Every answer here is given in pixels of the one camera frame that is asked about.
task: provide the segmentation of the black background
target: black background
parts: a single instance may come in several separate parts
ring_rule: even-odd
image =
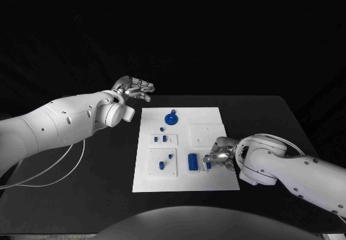
[[[346,167],[340,2],[0,2],[0,112],[20,116],[128,75],[151,95],[276,95]]]

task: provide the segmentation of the table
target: table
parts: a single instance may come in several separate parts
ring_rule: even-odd
[[[242,139],[266,133],[286,139],[306,155],[318,157],[281,97],[151,96],[149,103],[129,99],[126,105],[135,109],[131,122],[120,121],[84,140],[83,157],[73,173],[50,186],[15,186],[5,190],[0,199],[0,234],[95,234],[129,216],[174,206],[233,209],[311,233],[346,233],[338,217],[295,197],[279,181],[273,186],[252,186],[239,179],[237,191],[132,193],[141,108],[219,107],[229,137]],[[76,143],[60,163],[25,184],[56,181],[74,166],[82,145],[83,142]],[[43,151],[21,161],[9,182],[43,171],[67,148]],[[291,149],[286,154],[296,155]]]

